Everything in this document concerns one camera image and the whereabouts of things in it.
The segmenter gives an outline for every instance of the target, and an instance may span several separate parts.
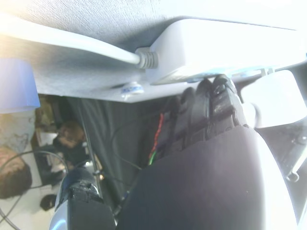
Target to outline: white power strip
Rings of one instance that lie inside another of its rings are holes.
[[[156,69],[146,70],[152,85],[289,66],[306,59],[299,31],[196,19],[171,24],[150,51],[159,59]]]

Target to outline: white cable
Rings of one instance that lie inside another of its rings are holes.
[[[109,43],[32,23],[5,13],[0,13],[0,34],[33,42],[86,50],[131,64],[140,62],[139,55]]]

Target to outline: green wire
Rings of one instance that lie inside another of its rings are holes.
[[[151,165],[151,164],[153,163],[154,156],[155,156],[156,153],[157,153],[157,151],[154,151],[154,153],[152,154],[152,157],[151,157],[150,160],[149,160],[148,165]]]

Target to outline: red wire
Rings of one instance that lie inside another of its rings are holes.
[[[154,144],[153,144],[152,150],[150,151],[150,154],[149,154],[149,157],[148,157],[149,159],[152,157],[153,152],[154,152],[155,149],[157,148],[157,145],[158,145],[158,137],[159,137],[159,134],[160,134],[160,132],[161,132],[161,127],[162,127],[163,119],[164,119],[163,114],[160,114],[159,126],[158,126],[157,132],[155,133],[155,136],[154,136]]]

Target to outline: cable strain relief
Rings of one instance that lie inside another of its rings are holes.
[[[158,55],[155,52],[151,52],[149,47],[138,48],[135,54],[140,57],[140,62],[137,64],[138,68],[155,69],[158,67]]]

